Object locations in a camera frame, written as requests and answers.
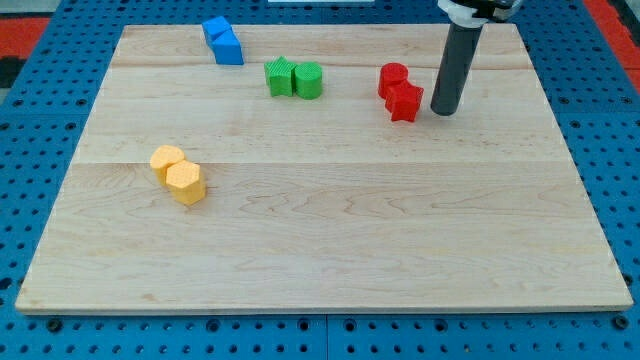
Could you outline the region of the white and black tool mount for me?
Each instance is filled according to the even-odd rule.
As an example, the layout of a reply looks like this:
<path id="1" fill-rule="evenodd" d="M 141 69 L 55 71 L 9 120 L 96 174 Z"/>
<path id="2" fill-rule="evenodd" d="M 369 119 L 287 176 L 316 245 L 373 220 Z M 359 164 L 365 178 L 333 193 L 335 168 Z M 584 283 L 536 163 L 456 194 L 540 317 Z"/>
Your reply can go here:
<path id="1" fill-rule="evenodd" d="M 437 0 L 436 5 L 461 27 L 481 27 L 506 22 L 522 7 L 523 0 Z"/>

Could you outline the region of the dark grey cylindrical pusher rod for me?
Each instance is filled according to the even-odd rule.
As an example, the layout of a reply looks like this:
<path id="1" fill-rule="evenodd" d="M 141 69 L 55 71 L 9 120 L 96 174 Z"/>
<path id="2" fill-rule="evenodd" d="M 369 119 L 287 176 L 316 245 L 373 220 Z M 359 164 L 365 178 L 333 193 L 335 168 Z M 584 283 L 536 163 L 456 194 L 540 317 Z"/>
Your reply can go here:
<path id="1" fill-rule="evenodd" d="M 482 29 L 450 25 L 430 104 L 434 113 L 450 116 L 457 111 Z"/>

